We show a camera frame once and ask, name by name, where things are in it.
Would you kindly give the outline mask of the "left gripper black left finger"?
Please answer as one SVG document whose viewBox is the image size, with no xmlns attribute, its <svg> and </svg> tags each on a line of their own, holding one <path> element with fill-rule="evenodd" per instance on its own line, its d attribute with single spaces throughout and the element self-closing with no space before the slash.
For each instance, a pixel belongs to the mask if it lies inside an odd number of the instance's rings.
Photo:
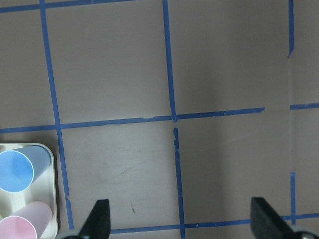
<svg viewBox="0 0 319 239">
<path fill-rule="evenodd" d="M 80 239 L 108 239 L 111 232 L 108 199 L 97 200 L 78 237 Z"/>
</svg>

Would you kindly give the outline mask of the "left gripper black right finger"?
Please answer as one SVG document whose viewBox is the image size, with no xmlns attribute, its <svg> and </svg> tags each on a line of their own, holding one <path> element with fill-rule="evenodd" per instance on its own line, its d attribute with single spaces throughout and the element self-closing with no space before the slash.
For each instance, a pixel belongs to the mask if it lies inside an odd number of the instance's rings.
<svg viewBox="0 0 319 239">
<path fill-rule="evenodd" d="M 298 233 L 262 197 L 251 198 L 251 231 L 256 239 L 298 238 Z"/>
</svg>

